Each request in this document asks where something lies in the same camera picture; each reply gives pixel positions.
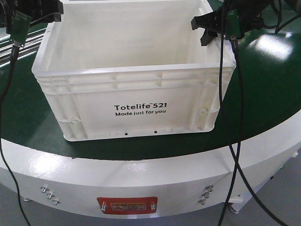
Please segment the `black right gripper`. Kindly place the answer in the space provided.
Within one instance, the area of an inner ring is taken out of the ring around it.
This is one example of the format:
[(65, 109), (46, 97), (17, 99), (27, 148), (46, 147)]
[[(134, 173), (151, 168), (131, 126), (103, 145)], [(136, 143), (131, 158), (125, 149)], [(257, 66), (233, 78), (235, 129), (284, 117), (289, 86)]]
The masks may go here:
[(219, 7), (213, 12), (193, 17), (191, 28), (192, 30), (205, 29), (200, 42), (201, 46), (207, 46), (213, 39), (218, 37), (218, 34), (211, 30), (225, 30), (227, 12), (237, 9), (240, 29), (244, 37), (246, 32), (264, 27), (264, 21), (260, 14), (272, 2), (272, 0), (231, 0), (229, 8)]

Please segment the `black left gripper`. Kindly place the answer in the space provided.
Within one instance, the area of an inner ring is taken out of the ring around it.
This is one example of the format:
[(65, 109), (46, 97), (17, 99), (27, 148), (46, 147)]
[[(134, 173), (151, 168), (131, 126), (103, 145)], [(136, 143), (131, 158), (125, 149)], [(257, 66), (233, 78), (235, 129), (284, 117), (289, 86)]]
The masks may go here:
[(0, 27), (11, 33), (13, 17), (19, 11), (31, 17), (31, 24), (61, 22), (60, 0), (0, 0)]

